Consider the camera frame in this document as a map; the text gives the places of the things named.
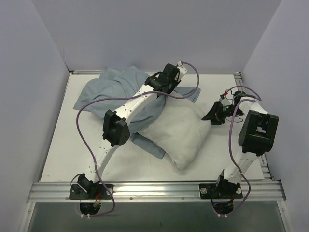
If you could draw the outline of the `white pillow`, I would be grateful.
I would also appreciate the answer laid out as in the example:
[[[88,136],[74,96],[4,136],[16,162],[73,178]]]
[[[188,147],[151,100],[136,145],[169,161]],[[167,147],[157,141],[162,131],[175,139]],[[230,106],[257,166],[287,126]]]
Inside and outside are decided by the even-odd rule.
[[[190,100],[169,98],[159,118],[139,134],[163,149],[178,169],[184,169],[210,131],[211,123],[202,120],[204,115]]]

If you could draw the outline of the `blue-grey pillowcase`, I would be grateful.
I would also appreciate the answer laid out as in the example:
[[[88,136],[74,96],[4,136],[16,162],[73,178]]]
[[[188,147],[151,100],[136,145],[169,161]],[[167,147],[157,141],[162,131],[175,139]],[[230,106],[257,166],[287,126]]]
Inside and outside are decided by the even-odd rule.
[[[147,78],[147,73],[134,66],[129,67],[124,72],[107,68],[99,78],[86,83],[73,109],[80,110],[86,104],[97,99],[131,97],[137,93]],[[165,103],[166,96],[160,96],[145,106],[129,124],[131,141],[159,159],[164,157],[165,151],[151,140],[138,134],[138,132],[159,118],[165,108]]]

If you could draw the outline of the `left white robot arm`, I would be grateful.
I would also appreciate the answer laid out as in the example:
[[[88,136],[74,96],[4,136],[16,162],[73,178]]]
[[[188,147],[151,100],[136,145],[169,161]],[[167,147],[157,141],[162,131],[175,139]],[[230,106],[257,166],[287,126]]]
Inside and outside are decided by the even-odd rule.
[[[163,71],[149,76],[135,95],[126,98],[126,102],[115,110],[108,110],[103,120],[103,135],[99,153],[95,156],[83,137],[79,127],[79,111],[76,117],[78,133],[92,156],[87,170],[78,177],[80,193],[87,199],[97,195],[100,186],[100,173],[103,172],[114,152],[130,138],[129,124],[147,105],[161,95],[168,96],[186,74],[182,62],[167,64]]]

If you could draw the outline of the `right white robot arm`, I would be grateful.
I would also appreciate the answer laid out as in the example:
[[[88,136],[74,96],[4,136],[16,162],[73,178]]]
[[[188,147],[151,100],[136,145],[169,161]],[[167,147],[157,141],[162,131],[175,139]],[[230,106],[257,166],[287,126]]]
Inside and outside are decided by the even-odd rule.
[[[259,104],[260,98],[257,94],[249,95],[244,91],[236,91],[233,102],[224,105],[226,95],[227,93],[222,94],[202,118],[203,121],[210,121],[212,125],[218,126],[231,117],[228,136],[231,164],[221,172],[214,185],[214,192],[220,198],[241,193],[240,182],[243,175],[259,156],[272,149],[279,123],[277,115],[268,113]],[[245,116],[245,120],[238,137],[239,152],[234,157],[231,154],[231,136],[236,116]]]

